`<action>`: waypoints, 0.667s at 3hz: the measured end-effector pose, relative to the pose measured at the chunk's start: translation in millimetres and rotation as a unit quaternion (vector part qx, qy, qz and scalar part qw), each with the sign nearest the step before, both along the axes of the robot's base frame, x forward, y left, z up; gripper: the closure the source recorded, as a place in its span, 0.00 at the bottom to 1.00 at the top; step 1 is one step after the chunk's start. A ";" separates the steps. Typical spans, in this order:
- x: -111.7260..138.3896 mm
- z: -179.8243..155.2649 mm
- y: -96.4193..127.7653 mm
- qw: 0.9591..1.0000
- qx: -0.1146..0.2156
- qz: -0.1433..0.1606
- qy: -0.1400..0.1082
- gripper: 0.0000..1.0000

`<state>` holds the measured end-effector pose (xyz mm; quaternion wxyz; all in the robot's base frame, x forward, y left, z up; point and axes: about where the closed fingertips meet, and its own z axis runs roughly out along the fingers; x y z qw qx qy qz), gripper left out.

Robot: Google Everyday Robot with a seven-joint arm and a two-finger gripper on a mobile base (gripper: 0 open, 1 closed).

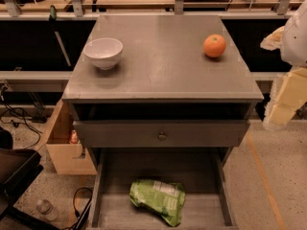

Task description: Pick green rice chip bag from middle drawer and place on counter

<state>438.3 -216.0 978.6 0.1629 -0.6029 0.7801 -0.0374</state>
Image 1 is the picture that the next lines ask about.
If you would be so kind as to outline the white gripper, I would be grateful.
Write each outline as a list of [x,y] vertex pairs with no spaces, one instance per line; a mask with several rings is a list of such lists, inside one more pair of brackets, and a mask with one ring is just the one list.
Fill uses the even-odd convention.
[[276,131],[284,128],[307,102],[307,0],[285,27],[266,36],[260,47],[269,51],[280,49],[282,60],[295,65],[286,75],[278,75],[272,84],[263,126]]

